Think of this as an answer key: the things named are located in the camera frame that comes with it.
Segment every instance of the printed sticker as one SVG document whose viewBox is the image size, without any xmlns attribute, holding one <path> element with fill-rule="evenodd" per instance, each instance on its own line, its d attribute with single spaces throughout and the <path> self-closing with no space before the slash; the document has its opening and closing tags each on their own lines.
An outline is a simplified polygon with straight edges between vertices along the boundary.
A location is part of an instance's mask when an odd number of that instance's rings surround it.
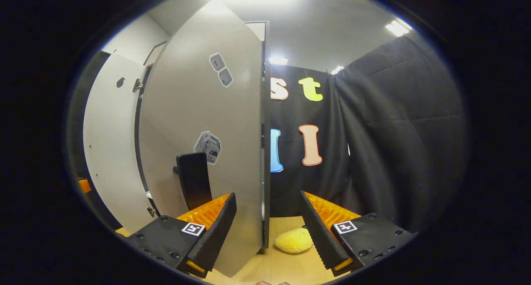
<svg viewBox="0 0 531 285">
<path fill-rule="evenodd" d="M 358 229 L 356 226 L 354 226 L 354 224 L 351 221 L 334 224 L 334 227 L 336 227 L 336 230 L 337 232 L 339 232 L 339 234 L 353 232 L 354 230 Z"/>
<path fill-rule="evenodd" d="M 222 86 L 227 88 L 231 86 L 231 83 L 234 81 L 231 71 L 228 69 L 223 56 L 220 53 L 211 54 L 208 58 L 210 66 L 212 69 L 218 73 L 218 79 L 222 83 Z"/>
<path fill-rule="evenodd" d="M 201 132 L 195 142 L 194 152 L 204 152 L 207 154 L 207 164 L 215 165 L 222 153 L 222 142 L 220 139 L 210 133 L 210 130 Z"/>
<path fill-rule="evenodd" d="M 204 228 L 204 225 L 188 223 L 181 231 L 191 235 L 199 236 L 199 234 L 201 234 Z"/>
</svg>

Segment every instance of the white door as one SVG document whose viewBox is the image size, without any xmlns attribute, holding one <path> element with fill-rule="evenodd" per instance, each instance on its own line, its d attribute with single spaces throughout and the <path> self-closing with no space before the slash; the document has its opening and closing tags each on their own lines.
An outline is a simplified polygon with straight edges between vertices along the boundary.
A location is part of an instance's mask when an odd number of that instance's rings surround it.
<svg viewBox="0 0 531 285">
<path fill-rule="evenodd" d="M 145 71 L 144 66 L 111 54 L 91 88 L 83 121 L 90 177 L 110 213 L 131 233 L 154 220 L 146 210 L 151 204 L 140 179 L 134 146 L 139 91 L 133 92 L 133 86 Z"/>
<path fill-rule="evenodd" d="M 211 64 L 216 53 L 221 57 Z M 232 80 L 218 78 L 225 67 Z M 176 156 L 193 153 L 201 132 L 220 139 L 222 151 L 208 171 L 212 198 L 236 194 L 236 216 L 214 265 L 228 276 L 262 246 L 261 83 L 260 39 L 230 9 L 211 1 L 168 41 L 140 109 L 142 168 L 161 214 L 188 211 L 172 170 Z"/>
</svg>

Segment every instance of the blue letter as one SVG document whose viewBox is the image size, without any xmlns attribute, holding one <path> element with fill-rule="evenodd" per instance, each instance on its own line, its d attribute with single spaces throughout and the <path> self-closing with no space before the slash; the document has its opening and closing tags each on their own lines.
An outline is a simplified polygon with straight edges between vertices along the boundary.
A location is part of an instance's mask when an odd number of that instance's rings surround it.
<svg viewBox="0 0 531 285">
<path fill-rule="evenodd" d="M 280 130 L 271 128 L 271 173 L 278 173 L 284 170 L 284 166 L 280 164 L 278 160 L 278 137 L 280 136 Z"/>
</svg>

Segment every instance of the yellow sponge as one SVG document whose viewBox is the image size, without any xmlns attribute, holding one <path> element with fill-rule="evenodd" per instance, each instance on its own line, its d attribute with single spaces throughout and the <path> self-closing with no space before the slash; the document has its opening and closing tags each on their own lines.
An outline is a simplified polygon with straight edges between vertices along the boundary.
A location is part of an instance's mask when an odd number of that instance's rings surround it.
<svg viewBox="0 0 531 285">
<path fill-rule="evenodd" d="M 313 245 L 312 238 L 305 228 L 284 232 L 275 239 L 275 246 L 287 253 L 300 253 Z"/>
</svg>

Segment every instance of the black fabric backdrop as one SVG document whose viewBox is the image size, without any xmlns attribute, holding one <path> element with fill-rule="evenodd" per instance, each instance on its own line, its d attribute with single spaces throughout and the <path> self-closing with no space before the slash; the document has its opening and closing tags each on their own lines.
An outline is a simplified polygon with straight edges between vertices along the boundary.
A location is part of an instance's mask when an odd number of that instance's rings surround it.
<svg viewBox="0 0 531 285">
<path fill-rule="evenodd" d="M 289 96 L 271 100 L 271 128 L 280 130 L 278 154 L 284 170 L 271 173 L 271 217 L 300 215 L 300 190 L 332 202 L 339 202 L 346 188 L 348 170 L 347 139 L 340 115 L 332 76 L 293 66 L 271 65 L 271 77 L 286 81 Z M 298 83 L 307 77 L 321 84 L 316 92 L 323 95 L 315 102 L 304 96 Z M 298 130 L 303 124 L 319 127 L 317 147 L 323 161 L 316 166 L 302 164 L 304 138 Z"/>
<path fill-rule="evenodd" d="M 442 215 L 466 166 L 466 116 L 448 69 L 417 33 L 337 75 L 278 65 L 271 73 L 290 93 L 271 100 L 284 166 L 271 173 L 272 217 L 299 215 L 301 189 L 361 215 L 377 212 L 411 232 Z M 304 96 L 298 81 L 305 77 L 321 83 L 323 100 Z M 321 164 L 302 164 L 302 124 L 319 127 Z"/>
<path fill-rule="evenodd" d="M 334 76 L 351 150 L 341 204 L 378 212 L 411 232 L 442 215 L 461 183 L 467 124 L 455 81 L 417 33 Z"/>
</svg>

